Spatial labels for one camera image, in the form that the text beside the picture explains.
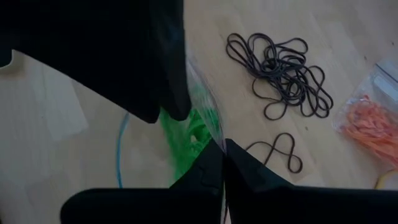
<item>blue wire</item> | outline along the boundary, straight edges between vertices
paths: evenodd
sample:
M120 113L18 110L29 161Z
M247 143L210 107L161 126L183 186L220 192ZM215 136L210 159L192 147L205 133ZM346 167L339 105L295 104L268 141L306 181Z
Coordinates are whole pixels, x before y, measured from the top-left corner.
M120 172L121 142L122 142L124 130L126 129L127 124L129 122L129 117L130 117L129 112L126 112L126 114L124 115L124 118L122 120L122 123L120 124L119 136L118 136L118 140L116 142L116 178L118 179L119 188L123 188L122 175Z

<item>yellow cord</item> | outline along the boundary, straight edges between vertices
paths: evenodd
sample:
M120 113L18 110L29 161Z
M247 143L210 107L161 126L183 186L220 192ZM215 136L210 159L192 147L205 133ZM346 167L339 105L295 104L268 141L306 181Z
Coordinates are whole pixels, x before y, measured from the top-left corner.
M375 189L383 189L385 187L384 184L386 183L386 180L394 174L398 174L398 170L390 170L390 171L387 171L385 174L381 175L378 178L374 188Z

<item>orange material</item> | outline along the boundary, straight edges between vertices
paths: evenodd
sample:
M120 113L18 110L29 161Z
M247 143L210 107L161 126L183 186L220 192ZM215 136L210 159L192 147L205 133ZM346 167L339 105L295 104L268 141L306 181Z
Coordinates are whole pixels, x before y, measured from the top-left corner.
M342 132L398 167L398 116L364 95L352 104Z

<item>green material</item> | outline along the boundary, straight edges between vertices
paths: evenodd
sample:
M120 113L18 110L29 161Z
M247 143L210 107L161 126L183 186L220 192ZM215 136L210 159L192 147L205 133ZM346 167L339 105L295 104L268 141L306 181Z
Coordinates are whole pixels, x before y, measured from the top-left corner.
M218 124L214 110L207 109L206 114L212 114L212 123ZM185 121L172 119L165 110L160 111L160 122L165 131L167 142L172 153L175 166L175 180L178 180L211 140L211 134L198 110L192 109Z

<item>wooden floor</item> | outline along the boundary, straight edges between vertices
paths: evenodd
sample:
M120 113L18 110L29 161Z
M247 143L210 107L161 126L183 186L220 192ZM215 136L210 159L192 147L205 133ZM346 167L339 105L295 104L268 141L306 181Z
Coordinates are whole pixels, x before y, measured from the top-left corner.
M303 159L291 174L274 154L268 167L298 185L372 188L380 163L355 149L331 126L333 115L380 59L397 52L398 1L186 1L187 46L219 99L226 137L242 147L289 132ZM262 115L267 101L251 93L252 78L226 55L226 37L263 32L310 47L308 64L326 72L335 100L327 119L292 108L283 119ZM59 223L62 203L93 187L116 187L115 145L125 111L46 65L23 57L23 68L0 76L0 218L3 223ZM268 88L266 93L273 94ZM288 150L289 143L278 146ZM263 159L266 150L252 150ZM166 187L173 170L160 125L132 117L123 139L126 187Z

